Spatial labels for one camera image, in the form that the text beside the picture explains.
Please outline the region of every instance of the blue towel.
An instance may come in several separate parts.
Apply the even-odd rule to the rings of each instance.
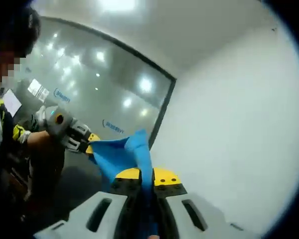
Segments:
[[[94,157],[90,160],[96,163],[110,185],[120,172],[137,167],[142,172],[142,189],[146,201],[151,199],[152,165],[150,150],[145,130],[134,135],[113,141],[90,142]]]

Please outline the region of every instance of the dark hair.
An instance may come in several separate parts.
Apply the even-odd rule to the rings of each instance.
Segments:
[[[16,13],[8,28],[3,32],[1,42],[8,45],[18,57],[30,54],[41,32],[40,17],[36,10],[26,7]]]

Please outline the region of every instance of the glass wall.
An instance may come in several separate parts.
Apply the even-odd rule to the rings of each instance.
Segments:
[[[16,66],[16,120],[60,105],[101,139],[145,128],[151,134],[171,80],[139,57],[83,27],[43,18],[33,52]]]

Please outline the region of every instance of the white ceiling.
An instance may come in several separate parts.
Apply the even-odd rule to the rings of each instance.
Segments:
[[[175,77],[245,31],[274,23],[255,0],[37,0],[34,7],[107,33]]]

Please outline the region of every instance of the glass window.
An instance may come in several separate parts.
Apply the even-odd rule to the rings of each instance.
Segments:
[[[12,90],[26,117],[60,105],[101,139],[152,133],[171,80],[102,36],[44,18],[33,52],[20,61]]]

